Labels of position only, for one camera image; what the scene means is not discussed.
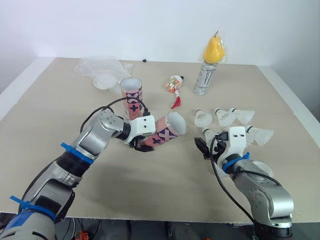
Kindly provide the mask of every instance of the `small toy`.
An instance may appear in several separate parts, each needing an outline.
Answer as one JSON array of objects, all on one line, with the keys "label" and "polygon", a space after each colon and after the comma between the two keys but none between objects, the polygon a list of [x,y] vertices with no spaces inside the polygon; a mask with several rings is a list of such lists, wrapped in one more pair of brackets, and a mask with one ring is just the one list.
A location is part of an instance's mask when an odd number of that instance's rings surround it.
[{"label": "small toy", "polygon": [[229,112],[235,113],[236,119],[244,126],[247,125],[255,115],[255,111],[253,110],[238,110],[236,108],[230,108]]},{"label": "small toy", "polygon": [[232,111],[225,111],[221,108],[216,108],[214,110],[214,113],[216,114],[218,118],[219,125],[221,127],[227,127],[231,125],[237,118],[237,115]]},{"label": "small toy", "polygon": [[212,122],[212,118],[210,113],[197,109],[195,110],[194,125],[199,128],[204,128]]},{"label": "small toy", "polygon": [[175,94],[175,102],[172,105],[171,109],[174,109],[181,104],[180,95],[178,89],[182,86],[182,82],[184,81],[183,76],[174,75],[171,76],[169,81],[164,84],[164,87],[169,91],[169,93]]},{"label": "small toy", "polygon": [[245,127],[245,131],[247,133],[247,141],[255,141],[260,147],[265,145],[275,133],[273,130],[260,129],[250,125]]}]

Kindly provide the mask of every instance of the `feather shuttlecock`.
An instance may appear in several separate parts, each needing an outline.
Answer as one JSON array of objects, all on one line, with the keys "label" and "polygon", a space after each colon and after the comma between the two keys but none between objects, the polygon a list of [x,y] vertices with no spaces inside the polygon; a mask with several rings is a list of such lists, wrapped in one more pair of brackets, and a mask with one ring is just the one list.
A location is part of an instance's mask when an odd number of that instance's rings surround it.
[{"label": "feather shuttlecock", "polygon": [[[212,131],[210,128],[208,127],[204,127],[203,130],[202,130],[204,136],[205,136],[205,143],[206,143],[206,146],[208,148],[210,148],[210,145],[211,145],[211,142],[212,142],[212,139],[214,139],[215,135],[218,135],[217,132],[215,131]],[[213,145],[213,148],[217,146],[217,142],[214,143]]]},{"label": "feather shuttlecock", "polygon": [[195,110],[194,125],[199,128],[204,128],[212,122],[212,118],[210,113],[197,109]]},{"label": "feather shuttlecock", "polygon": [[225,111],[221,108],[216,108],[214,110],[214,113],[216,114],[219,121],[219,125],[221,127],[227,127],[231,125],[237,118],[237,115],[234,112]]},{"label": "feather shuttlecock", "polygon": [[230,108],[229,112],[235,113],[236,119],[244,126],[247,125],[255,115],[255,111],[253,110],[238,110],[236,108]]},{"label": "feather shuttlecock", "polygon": [[245,131],[247,133],[247,139],[249,138],[255,141],[260,147],[265,145],[275,133],[273,130],[260,129],[250,125],[245,127]]},{"label": "feather shuttlecock", "polygon": [[254,143],[254,139],[253,139],[253,136],[249,133],[245,133],[245,140],[246,140],[246,146],[248,147],[249,145],[253,144]]}]

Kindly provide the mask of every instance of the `silver energy drink can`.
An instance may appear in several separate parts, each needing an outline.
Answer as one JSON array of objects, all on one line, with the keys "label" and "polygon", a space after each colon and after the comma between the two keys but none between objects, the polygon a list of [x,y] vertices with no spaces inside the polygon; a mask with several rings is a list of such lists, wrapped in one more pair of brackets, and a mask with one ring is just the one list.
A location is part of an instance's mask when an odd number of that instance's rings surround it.
[{"label": "silver energy drink can", "polygon": [[217,68],[217,63],[209,64],[203,62],[198,78],[193,89],[193,92],[197,95],[205,95],[208,91],[209,84],[214,76]]}]

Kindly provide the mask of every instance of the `paper cup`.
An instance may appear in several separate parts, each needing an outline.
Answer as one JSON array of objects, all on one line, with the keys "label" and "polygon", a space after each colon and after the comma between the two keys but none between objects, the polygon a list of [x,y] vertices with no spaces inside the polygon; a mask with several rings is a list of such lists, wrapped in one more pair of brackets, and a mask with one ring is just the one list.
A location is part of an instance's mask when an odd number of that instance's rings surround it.
[{"label": "paper cup", "polygon": [[[134,97],[142,100],[142,82],[135,77],[127,77],[120,82],[121,94],[123,97]],[[142,116],[142,105],[135,99],[123,101],[125,117],[133,120]]]},{"label": "paper cup", "polygon": [[141,145],[155,148],[187,132],[185,119],[176,111],[171,111],[156,121],[155,128],[155,134],[141,142]]}]

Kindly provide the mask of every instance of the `black cable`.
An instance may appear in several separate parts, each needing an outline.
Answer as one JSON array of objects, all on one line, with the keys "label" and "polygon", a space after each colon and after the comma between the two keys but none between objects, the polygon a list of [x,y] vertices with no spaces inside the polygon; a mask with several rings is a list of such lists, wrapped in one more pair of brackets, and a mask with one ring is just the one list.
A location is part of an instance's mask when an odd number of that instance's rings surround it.
[{"label": "black cable", "polygon": [[77,218],[77,220],[78,220],[78,222],[79,222],[79,224],[80,224],[80,227],[82,228],[82,231],[84,232],[84,231],[85,231],[85,229],[84,229],[84,224],[81,223],[81,221],[79,220],[79,218]]},{"label": "black cable", "polygon": [[278,186],[282,187],[281,183],[278,182],[277,180],[275,180],[274,178],[272,178],[272,177],[270,177],[270,176],[268,176],[268,175],[259,173],[259,172],[247,171],[247,170],[238,170],[238,171],[232,171],[231,174],[253,174],[253,175],[257,175],[257,176],[260,176],[260,177],[269,179],[269,180],[271,180],[272,182],[274,182],[275,184],[277,184]]},{"label": "black cable", "polygon": [[98,223],[98,226],[96,227],[96,230],[95,230],[95,233],[93,234],[92,236],[92,240],[95,238],[95,236],[97,235],[97,232],[98,232],[98,229],[99,229],[99,226],[100,226],[100,222],[101,222],[101,219],[99,219],[99,223]]},{"label": "black cable", "polygon": [[68,229],[66,230],[65,235],[63,236],[62,240],[65,240],[65,238],[66,238],[66,236],[67,236],[67,234],[68,234],[68,232],[69,232],[69,230],[70,230],[70,225],[71,225],[71,218],[69,218]]},{"label": "black cable", "polygon": [[210,159],[211,159],[211,164],[212,164],[212,167],[213,167],[213,171],[214,171],[214,174],[215,174],[215,177],[216,179],[218,180],[218,183],[220,185],[220,187],[222,188],[222,190],[225,192],[225,194],[232,200],[232,202],[234,202],[235,205],[237,205],[238,208],[240,208],[245,215],[247,215],[247,217],[253,222],[255,223],[256,221],[253,219],[253,217],[247,212],[247,210],[245,210],[241,205],[240,203],[237,202],[237,200],[234,199],[233,196],[231,196],[231,194],[228,192],[228,190],[225,188],[225,186],[223,185],[219,175],[218,175],[218,172],[217,172],[217,169],[216,169],[216,165],[215,165],[215,161],[214,161],[214,155],[213,155],[213,147],[214,147],[214,142],[215,140],[217,139],[217,136],[214,136],[214,138],[212,139],[212,142],[210,144]]},{"label": "black cable", "polygon": [[125,97],[122,97],[122,98],[119,98],[117,100],[114,100],[113,102],[109,103],[107,106],[101,106],[101,107],[98,107],[96,110],[94,110],[92,113],[90,113],[90,115],[84,120],[84,122],[81,124],[81,127],[80,127],[80,133],[82,133],[82,131],[84,130],[84,126],[85,124],[88,122],[88,120],[99,110],[106,110],[106,109],[110,109],[113,113],[114,111],[110,108],[113,104],[117,103],[117,102],[120,102],[122,100],[126,100],[126,99],[135,99],[137,100],[139,103],[141,103],[141,105],[143,106],[144,108],[144,112],[148,112],[148,108],[146,107],[146,105],[144,104],[144,102],[142,100],[140,100],[139,98],[136,98],[136,97],[133,97],[133,96],[125,96]]},{"label": "black cable", "polygon": [[82,133],[82,131],[84,130],[84,126],[85,124],[88,122],[88,120],[96,113],[98,112],[99,110],[104,110],[105,106],[101,106],[101,107],[98,107],[96,110],[94,110],[92,113],[90,113],[90,115],[83,121],[83,123],[81,124],[81,127],[80,127],[80,133]]}]

